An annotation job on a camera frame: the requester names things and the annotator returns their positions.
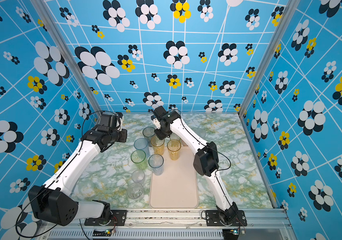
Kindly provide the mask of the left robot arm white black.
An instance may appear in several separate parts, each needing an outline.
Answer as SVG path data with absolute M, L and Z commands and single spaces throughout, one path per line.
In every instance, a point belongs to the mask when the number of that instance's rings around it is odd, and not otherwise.
M 82 137 L 75 151 L 64 165 L 42 186 L 28 192 L 29 206 L 35 218 L 60 226 L 74 220 L 97 219 L 109 223 L 113 217 L 109 203 L 103 201 L 77 202 L 72 191 L 89 163 L 114 143 L 127 140 L 122 113 L 103 111 L 97 125 Z

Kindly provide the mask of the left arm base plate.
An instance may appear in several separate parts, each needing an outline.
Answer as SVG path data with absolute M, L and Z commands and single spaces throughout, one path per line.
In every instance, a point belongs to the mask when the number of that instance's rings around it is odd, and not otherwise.
M 95 227 L 121 227 L 125 225 L 127 219 L 127 210 L 111 210 L 110 216 L 107 220 L 101 218 L 89 218 L 85 219 L 85 226 L 95 226 Z

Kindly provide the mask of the blue clear faceted glass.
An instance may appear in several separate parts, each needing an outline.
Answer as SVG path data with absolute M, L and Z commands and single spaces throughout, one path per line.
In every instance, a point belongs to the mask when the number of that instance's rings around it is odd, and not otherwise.
M 162 155 L 154 154 L 149 157 L 149 166 L 156 176 L 160 176 L 164 172 L 164 158 Z

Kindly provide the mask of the amber tall glass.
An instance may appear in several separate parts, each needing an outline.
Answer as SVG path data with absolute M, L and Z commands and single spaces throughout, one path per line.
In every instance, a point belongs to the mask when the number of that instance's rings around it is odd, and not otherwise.
M 180 150 L 182 144 L 179 140 L 170 140 L 167 144 L 169 157 L 171 160 L 176 161 L 180 157 Z
M 163 155 L 165 151 L 165 140 L 160 140 L 157 136 L 153 136 L 151 139 L 151 145 L 154 150 L 154 154 Z

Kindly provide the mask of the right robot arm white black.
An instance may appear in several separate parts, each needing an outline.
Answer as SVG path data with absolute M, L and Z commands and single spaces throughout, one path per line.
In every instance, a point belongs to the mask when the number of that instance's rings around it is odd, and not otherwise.
M 236 203 L 230 197 L 221 178 L 217 146 L 207 142 L 196 134 L 182 119 L 177 111 L 166 111 L 159 106 L 154 109 L 152 121 L 156 126 L 155 134 L 163 140 L 175 133 L 183 140 L 194 154 L 193 166 L 196 172 L 203 176 L 216 200 L 219 218 L 226 226 L 240 221 L 242 218 Z

